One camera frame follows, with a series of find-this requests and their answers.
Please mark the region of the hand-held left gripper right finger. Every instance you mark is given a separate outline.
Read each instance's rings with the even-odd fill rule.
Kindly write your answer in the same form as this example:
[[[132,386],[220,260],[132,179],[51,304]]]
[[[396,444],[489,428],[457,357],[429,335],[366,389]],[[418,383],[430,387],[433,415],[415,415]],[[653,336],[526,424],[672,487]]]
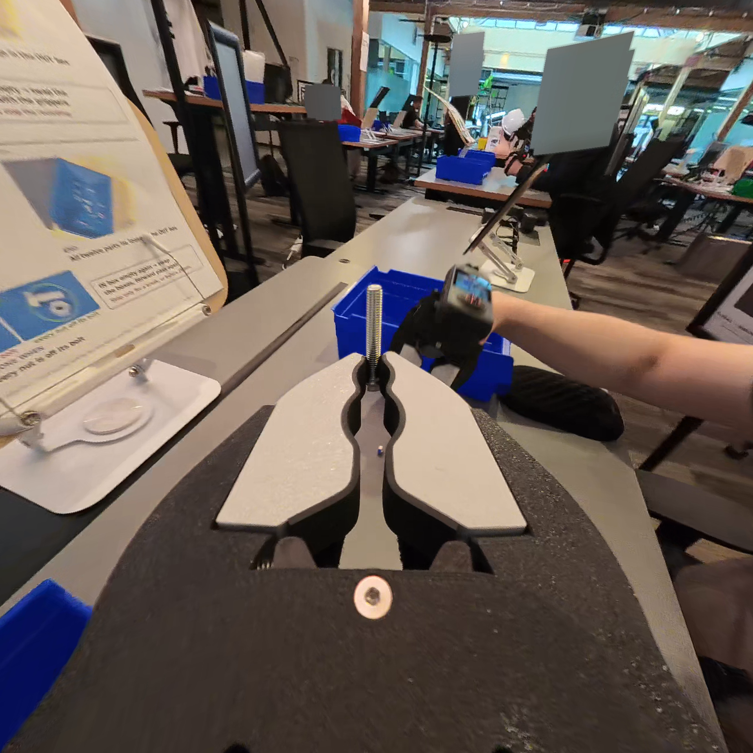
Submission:
[[[488,569],[480,540],[524,535],[528,523],[470,405],[397,353],[381,358],[383,423],[389,433],[382,513],[403,569],[429,569],[458,541]]]

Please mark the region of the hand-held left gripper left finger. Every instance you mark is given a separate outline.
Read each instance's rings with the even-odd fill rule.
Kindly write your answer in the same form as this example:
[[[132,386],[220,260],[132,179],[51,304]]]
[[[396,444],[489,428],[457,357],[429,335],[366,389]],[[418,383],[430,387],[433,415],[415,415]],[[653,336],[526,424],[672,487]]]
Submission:
[[[215,518],[218,529],[297,537],[334,566],[360,512],[362,356],[351,354],[275,404]]]

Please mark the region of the long thin silver bolt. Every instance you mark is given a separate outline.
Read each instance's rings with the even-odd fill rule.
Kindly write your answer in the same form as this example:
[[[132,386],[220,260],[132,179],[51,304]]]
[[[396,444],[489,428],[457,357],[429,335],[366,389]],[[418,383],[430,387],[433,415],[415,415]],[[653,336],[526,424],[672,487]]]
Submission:
[[[382,287],[370,284],[366,290],[365,357],[368,362],[368,391],[378,391],[382,354]]]

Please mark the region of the person's right forearm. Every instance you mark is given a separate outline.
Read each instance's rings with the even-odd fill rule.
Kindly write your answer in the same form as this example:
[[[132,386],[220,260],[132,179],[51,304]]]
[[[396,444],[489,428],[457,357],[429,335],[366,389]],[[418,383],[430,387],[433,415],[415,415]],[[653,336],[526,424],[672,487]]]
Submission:
[[[752,348],[492,294],[496,334],[563,376],[751,438]]]

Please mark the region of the clear tablet stand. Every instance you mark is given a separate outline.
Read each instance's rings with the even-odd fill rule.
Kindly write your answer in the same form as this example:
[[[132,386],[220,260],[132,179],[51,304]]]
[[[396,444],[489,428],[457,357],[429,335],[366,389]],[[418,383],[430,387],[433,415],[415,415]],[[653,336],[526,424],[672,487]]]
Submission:
[[[484,262],[479,270],[492,287],[525,294],[531,288],[535,272],[526,267],[517,254],[518,238],[491,233],[480,243]]]

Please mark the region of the black tablet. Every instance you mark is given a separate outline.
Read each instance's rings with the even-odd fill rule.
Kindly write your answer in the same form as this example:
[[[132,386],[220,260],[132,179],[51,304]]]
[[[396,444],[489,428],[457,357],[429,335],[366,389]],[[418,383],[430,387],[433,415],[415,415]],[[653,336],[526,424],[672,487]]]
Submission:
[[[539,177],[539,175],[545,172],[547,167],[548,162],[546,162],[543,157],[535,161],[530,173],[525,177],[525,179],[522,180],[522,182],[520,182],[516,186],[516,188],[513,190],[513,193],[506,199],[502,207],[495,210],[490,218],[484,221],[479,230],[477,230],[474,235],[471,236],[471,239],[469,240],[469,243],[467,244],[465,250],[462,252],[462,255],[470,254],[480,245],[480,243],[482,243],[483,240],[485,240],[485,238],[495,229],[495,226],[501,220],[503,220],[509,210],[522,199],[524,194],[529,190],[532,183]]]

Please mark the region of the white board stand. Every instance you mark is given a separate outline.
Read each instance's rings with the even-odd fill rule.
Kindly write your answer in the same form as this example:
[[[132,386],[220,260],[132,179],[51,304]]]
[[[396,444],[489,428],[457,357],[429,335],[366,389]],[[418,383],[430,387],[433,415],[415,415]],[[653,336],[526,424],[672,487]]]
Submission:
[[[161,361],[120,373],[3,448],[2,489],[57,515],[86,511],[220,394],[219,381]]]

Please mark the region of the black office chair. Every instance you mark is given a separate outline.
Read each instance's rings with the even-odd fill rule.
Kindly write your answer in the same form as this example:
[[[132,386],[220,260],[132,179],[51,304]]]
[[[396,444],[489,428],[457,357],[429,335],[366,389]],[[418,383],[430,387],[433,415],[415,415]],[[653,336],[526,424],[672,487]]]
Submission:
[[[337,124],[283,121],[278,136],[300,223],[300,257],[325,258],[354,238],[357,224],[355,195]]]
[[[650,183],[682,150],[684,141],[680,135],[655,140],[619,180],[604,176],[586,191],[562,193],[552,200],[550,227],[565,278],[579,261],[597,266],[606,260],[619,221],[632,204],[646,197]]]

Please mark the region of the wooden instruction board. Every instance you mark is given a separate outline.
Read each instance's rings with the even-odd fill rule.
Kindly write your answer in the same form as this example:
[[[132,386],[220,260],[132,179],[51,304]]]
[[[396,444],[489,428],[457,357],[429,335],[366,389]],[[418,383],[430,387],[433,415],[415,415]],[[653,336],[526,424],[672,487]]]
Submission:
[[[433,91],[428,86],[424,85],[423,91],[426,93],[427,97],[433,96],[445,108],[449,122],[453,124],[453,128],[457,132],[457,135],[463,144],[463,148],[470,149],[473,147],[476,143],[476,139],[466,127],[466,122],[461,116],[459,110],[448,99],[442,97],[439,93]]]

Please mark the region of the black flat chair pad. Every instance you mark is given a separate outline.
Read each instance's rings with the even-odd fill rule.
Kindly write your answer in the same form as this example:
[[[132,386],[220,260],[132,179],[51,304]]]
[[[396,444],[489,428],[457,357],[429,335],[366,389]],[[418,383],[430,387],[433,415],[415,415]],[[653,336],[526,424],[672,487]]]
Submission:
[[[648,513],[696,532],[700,538],[752,554],[752,512],[739,502],[649,471],[637,470]]]

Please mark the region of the black floor lamp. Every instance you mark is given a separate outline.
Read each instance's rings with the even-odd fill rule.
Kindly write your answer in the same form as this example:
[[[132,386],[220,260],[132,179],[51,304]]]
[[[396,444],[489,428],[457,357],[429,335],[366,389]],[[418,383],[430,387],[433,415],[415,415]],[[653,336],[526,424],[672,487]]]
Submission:
[[[425,36],[425,41],[427,41],[431,47],[430,72],[428,75],[428,80],[425,80],[422,94],[422,122],[426,126],[428,124],[428,111],[431,101],[431,89],[435,85],[439,51],[451,42],[451,35],[431,33]]]

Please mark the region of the black framed marker sign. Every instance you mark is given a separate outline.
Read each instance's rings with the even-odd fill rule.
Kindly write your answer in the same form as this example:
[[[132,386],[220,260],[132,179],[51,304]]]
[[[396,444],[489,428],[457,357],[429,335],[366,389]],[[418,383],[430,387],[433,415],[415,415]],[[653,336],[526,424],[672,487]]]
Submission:
[[[686,327],[691,336],[731,344],[752,344],[752,247],[749,246]],[[703,420],[683,417],[638,467],[654,471],[697,431]]]

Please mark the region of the black framed floor panel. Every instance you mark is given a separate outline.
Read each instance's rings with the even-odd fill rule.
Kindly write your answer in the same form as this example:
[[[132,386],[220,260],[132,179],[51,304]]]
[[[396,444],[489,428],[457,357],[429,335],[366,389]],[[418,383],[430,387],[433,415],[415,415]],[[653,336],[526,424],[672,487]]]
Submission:
[[[209,49],[229,128],[233,174],[240,192],[246,194],[260,180],[260,166],[240,40],[234,33],[213,22],[207,23],[207,29]]]

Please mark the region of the wooden table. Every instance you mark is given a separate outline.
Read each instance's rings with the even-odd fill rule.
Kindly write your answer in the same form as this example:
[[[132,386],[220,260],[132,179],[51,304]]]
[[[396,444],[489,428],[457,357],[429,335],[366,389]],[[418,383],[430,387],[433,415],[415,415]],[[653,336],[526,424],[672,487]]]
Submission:
[[[166,104],[175,105],[178,102],[177,96],[174,92],[167,89],[144,89],[142,94],[148,99],[157,99]],[[196,95],[195,93],[185,93],[184,101],[188,105],[194,105],[204,108],[223,108],[221,99],[212,99],[203,95]],[[268,114],[275,116],[293,116],[293,115],[306,115],[306,108],[302,105],[294,105],[288,103],[251,103],[249,105],[251,112]]]

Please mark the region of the instruction sheet on stand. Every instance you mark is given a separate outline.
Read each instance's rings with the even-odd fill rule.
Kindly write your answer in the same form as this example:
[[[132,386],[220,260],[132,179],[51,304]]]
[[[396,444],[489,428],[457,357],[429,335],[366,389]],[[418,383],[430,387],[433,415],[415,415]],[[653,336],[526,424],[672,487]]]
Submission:
[[[2,2],[2,445],[216,314],[227,274],[64,2]]]

